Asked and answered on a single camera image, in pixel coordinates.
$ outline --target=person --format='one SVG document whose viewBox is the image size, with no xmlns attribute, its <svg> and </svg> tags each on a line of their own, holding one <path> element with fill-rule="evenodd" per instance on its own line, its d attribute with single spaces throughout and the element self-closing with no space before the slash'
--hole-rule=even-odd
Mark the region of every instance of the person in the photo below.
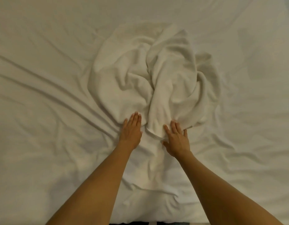
<svg viewBox="0 0 289 225">
<path fill-rule="evenodd" d="M 131 152 L 142 137 L 141 115 L 126 119 L 113 152 L 79 186 L 46 223 L 47 225 L 109 224 L 120 181 Z M 190 151 L 187 130 L 172 121 L 164 125 L 167 152 L 175 157 L 189 178 L 211 225 L 281 225 L 273 215 L 218 177 Z"/>
</svg>

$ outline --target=folded fabric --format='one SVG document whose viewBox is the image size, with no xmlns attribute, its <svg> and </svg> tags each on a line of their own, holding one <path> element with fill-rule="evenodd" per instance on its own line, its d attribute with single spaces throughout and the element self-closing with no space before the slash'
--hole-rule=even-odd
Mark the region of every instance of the folded fabric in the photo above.
<svg viewBox="0 0 289 225">
<path fill-rule="evenodd" d="M 95 58 L 88 90 L 116 122 L 138 111 L 158 137 L 173 119 L 183 129 L 204 122 L 220 95 L 211 55 L 195 55 L 185 30 L 153 22 L 113 32 Z"/>
</svg>

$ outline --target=person's left hand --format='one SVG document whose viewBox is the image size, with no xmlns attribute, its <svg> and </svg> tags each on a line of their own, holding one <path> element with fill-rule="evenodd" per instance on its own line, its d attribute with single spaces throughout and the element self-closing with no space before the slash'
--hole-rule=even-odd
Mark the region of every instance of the person's left hand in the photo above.
<svg viewBox="0 0 289 225">
<path fill-rule="evenodd" d="M 125 147 L 134 150 L 140 143 L 142 132 L 140 131 L 142 116 L 135 112 L 131 115 L 129 121 L 126 118 L 120 133 L 119 144 L 122 143 Z"/>
</svg>

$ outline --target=bed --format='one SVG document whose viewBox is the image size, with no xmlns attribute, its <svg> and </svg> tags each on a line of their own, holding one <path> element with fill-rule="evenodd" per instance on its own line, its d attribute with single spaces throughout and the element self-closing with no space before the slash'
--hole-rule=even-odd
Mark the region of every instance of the bed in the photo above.
<svg viewBox="0 0 289 225">
<path fill-rule="evenodd" d="M 221 98 L 189 129 L 191 150 L 288 225 L 284 0 L 0 0 L 0 224 L 44 224 L 113 150 L 120 126 L 89 95 L 89 74 L 106 38 L 142 20 L 175 23 L 212 54 Z M 208 222 L 158 143 L 144 132 L 110 222 Z"/>
</svg>

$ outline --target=hand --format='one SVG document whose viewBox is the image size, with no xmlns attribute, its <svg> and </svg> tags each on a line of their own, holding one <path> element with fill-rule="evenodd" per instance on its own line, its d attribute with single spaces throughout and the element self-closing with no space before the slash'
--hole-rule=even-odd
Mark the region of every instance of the hand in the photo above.
<svg viewBox="0 0 289 225">
<path fill-rule="evenodd" d="M 125 147 L 134 150 L 139 145 L 142 137 L 142 132 L 140 131 L 141 124 L 142 116 L 138 112 L 133 113 L 129 121 L 126 118 L 120 133 L 119 144 L 124 144 Z"/>
<path fill-rule="evenodd" d="M 190 151 L 189 140 L 187 136 L 187 130 L 182 130 L 180 124 L 175 121 L 171 121 L 171 131 L 167 125 L 163 126 L 166 134 L 169 136 L 169 142 L 162 141 L 162 144 L 166 147 L 166 151 L 173 157 L 183 154 L 186 151 Z"/>
</svg>

